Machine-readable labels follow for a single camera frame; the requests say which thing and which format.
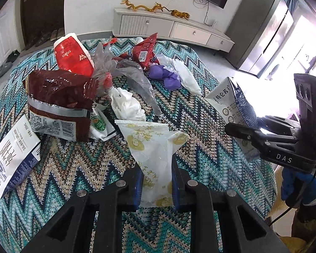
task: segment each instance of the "refrigerator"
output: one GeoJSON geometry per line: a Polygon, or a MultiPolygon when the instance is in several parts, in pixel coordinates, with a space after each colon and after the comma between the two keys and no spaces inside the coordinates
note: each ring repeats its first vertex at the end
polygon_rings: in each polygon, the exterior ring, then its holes
{"type": "Polygon", "coordinates": [[[236,69],[260,77],[292,24],[284,0],[242,0],[226,31],[235,43],[226,59],[236,69]]]}

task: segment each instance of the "tv stand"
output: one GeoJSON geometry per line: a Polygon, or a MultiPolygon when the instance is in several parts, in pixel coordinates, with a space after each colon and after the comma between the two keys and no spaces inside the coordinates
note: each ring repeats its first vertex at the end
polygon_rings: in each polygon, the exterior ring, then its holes
{"type": "Polygon", "coordinates": [[[167,13],[145,10],[133,11],[115,8],[114,26],[116,37],[148,37],[158,33],[158,38],[205,46],[229,52],[234,42],[220,31],[191,20],[174,17],[167,13]]]}

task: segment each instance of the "dark brown door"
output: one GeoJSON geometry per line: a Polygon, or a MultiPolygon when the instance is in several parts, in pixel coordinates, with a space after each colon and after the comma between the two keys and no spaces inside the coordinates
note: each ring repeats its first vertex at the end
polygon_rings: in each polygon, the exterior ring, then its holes
{"type": "Polygon", "coordinates": [[[64,0],[21,0],[24,42],[41,33],[64,28],[64,0]]]}

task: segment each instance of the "drawer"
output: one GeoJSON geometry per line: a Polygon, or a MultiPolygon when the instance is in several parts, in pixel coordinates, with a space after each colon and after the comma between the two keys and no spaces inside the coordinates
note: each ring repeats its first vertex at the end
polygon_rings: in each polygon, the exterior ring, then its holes
{"type": "Polygon", "coordinates": [[[217,50],[223,50],[223,51],[229,52],[232,46],[234,45],[234,43],[232,41],[228,41],[224,38],[221,38],[217,35],[212,34],[206,45],[213,47],[217,50]]]}
{"type": "Polygon", "coordinates": [[[211,33],[185,24],[176,23],[171,38],[206,45],[211,33]]]}
{"type": "Polygon", "coordinates": [[[160,37],[169,37],[173,23],[154,17],[122,15],[120,35],[150,36],[157,32],[160,37]]]}

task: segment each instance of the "table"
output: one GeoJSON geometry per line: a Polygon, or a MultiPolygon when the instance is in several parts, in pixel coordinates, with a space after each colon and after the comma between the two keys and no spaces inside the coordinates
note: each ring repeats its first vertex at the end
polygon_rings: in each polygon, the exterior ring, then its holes
{"type": "MultiPolygon", "coordinates": [[[[105,43],[107,39],[82,43],[94,52],[100,41],[105,43]]],[[[112,51],[119,55],[135,43],[135,39],[119,39],[112,51]]],[[[202,96],[218,84],[188,46],[158,41],[154,51],[183,60],[199,83],[202,96]]],[[[53,49],[40,51],[12,71],[0,97],[0,141],[23,114],[29,117],[22,80],[35,69],[58,69],[53,49]]],[[[114,79],[114,85],[128,88],[124,77],[114,79]]],[[[176,153],[179,167],[209,189],[236,190],[265,218],[276,197],[271,165],[260,159],[248,163],[236,140],[225,134],[221,116],[203,97],[192,96],[184,88],[167,91],[158,81],[152,81],[152,86],[162,110],[158,121],[168,123],[170,130],[190,135],[176,153]]],[[[134,97],[145,110],[147,121],[152,121],[151,107],[137,94],[134,97]]],[[[104,105],[108,102],[108,97],[100,100],[104,105]]],[[[105,114],[115,119],[110,106],[105,114]]],[[[7,252],[19,252],[76,191],[100,190],[119,179],[135,162],[119,133],[107,142],[68,142],[42,134],[40,138],[40,163],[16,190],[0,200],[0,242],[7,252]]],[[[123,252],[189,252],[190,221],[190,214],[178,214],[172,207],[124,213],[123,252]]]]}

